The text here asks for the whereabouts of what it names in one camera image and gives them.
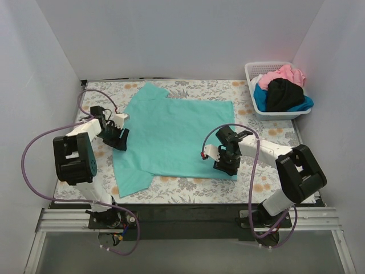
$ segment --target black cloth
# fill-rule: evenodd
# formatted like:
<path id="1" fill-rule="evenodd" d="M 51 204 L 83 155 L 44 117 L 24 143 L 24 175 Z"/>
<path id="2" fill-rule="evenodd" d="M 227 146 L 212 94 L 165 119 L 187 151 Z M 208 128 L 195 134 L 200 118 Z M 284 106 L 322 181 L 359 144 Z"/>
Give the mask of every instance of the black cloth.
<path id="1" fill-rule="evenodd" d="M 266 111 L 287 111 L 304 102 L 303 89 L 287 79 L 272 80 L 267 90 Z"/>

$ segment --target white wall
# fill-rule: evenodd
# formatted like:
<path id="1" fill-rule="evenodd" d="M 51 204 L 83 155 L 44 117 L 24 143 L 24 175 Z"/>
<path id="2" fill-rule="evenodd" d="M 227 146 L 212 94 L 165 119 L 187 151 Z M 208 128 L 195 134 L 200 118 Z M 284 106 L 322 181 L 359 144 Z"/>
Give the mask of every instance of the white wall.
<path id="1" fill-rule="evenodd" d="M 365 269 L 365 1 L 325 0 L 294 63 L 314 100 L 299 120 L 328 183 L 321 192 L 343 223 L 358 273 Z"/>
<path id="2" fill-rule="evenodd" d="M 70 123 L 80 82 L 35 0 L 0 0 L 0 273 L 23 273 L 41 206 L 20 169 L 26 144 Z M 26 168 L 44 194 L 55 188 L 52 138 L 31 148 Z"/>
<path id="3" fill-rule="evenodd" d="M 323 0 L 37 0 L 80 79 L 242 79 L 294 58 Z"/>

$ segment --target white plastic basket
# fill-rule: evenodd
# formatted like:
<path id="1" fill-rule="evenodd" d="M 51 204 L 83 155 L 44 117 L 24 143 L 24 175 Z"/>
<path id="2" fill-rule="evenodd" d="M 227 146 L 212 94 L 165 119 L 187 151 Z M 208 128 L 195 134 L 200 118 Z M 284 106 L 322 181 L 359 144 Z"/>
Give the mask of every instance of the white plastic basket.
<path id="1" fill-rule="evenodd" d="M 247 63 L 245 65 L 245 72 L 247 83 L 249 85 L 249 90 L 251 94 L 251 99 L 253 102 L 253 107 L 256 112 L 256 118 L 259 120 L 293 120 L 299 115 L 308 114 L 311 111 L 311 108 L 306 111 L 287 111 L 287 112 L 262 112 L 258 110 L 255 98 L 253 93 L 255 92 L 255 87 L 251 84 L 251 79 L 259 76 L 259 74 L 266 74 L 270 71 L 275 71 L 280 69 L 283 65 L 289 64 L 292 69 L 295 69 L 295 66 L 289 62 L 253 62 Z"/>

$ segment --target floral tablecloth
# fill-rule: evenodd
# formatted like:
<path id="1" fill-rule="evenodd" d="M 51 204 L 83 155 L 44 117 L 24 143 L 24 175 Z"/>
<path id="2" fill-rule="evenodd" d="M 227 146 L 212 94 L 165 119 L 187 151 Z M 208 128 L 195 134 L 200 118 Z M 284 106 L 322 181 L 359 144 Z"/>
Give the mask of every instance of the floral tablecloth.
<path id="1" fill-rule="evenodd" d="M 259 121 L 254 116 L 252 100 L 247 83 L 242 80 L 146 80 L 135 82 L 91 82 L 88 88 L 106 92 L 122 112 L 133 95 L 150 82 L 166 88 L 170 98 L 194 100 L 231 100 L 234 105 L 236 123 L 255 129 L 262 139 L 287 146 L 299 145 L 298 136 L 290 120 Z M 113 110 L 112 104 L 102 94 L 87 92 L 83 108 L 102 105 Z M 100 182 L 105 190 L 113 195 L 117 203 L 247 203 L 253 158 L 241 157 L 238 180 L 193 179 L 155 176 L 149 189 L 120 198 L 113 171 L 112 149 L 101 139 L 92 143 L 98 174 L 95 182 Z M 253 203 L 268 198 L 280 187 L 277 171 L 263 163 L 257 166 Z M 60 199 L 82 199 L 80 192 L 66 182 L 58 182 L 54 194 Z M 314 203 L 314 197 L 305 202 Z"/>

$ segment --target blue cloth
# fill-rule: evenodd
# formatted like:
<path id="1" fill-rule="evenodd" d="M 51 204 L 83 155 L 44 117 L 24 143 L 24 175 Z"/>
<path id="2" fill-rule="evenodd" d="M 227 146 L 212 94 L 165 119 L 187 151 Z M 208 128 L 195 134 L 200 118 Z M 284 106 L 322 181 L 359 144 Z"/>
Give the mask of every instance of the blue cloth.
<path id="1" fill-rule="evenodd" d="M 255 92 L 253 92 L 253 97 L 256 101 L 256 106 L 258 110 L 264 112 L 266 111 L 266 98 L 267 91 L 260 88 L 258 84 L 256 84 Z M 288 111 L 306 111 L 310 109 L 314 105 L 313 100 L 308 96 L 304 96 L 304 102 L 295 107 L 288 109 Z"/>
<path id="2" fill-rule="evenodd" d="M 237 180 L 213 169 L 214 160 L 202 160 L 202 142 L 215 127 L 234 123 L 231 101 L 166 98 L 168 91 L 146 84 L 125 113 L 130 119 L 127 151 L 113 150 L 119 196 L 148 188 L 154 175 Z M 207 144 L 219 146 L 216 136 Z"/>

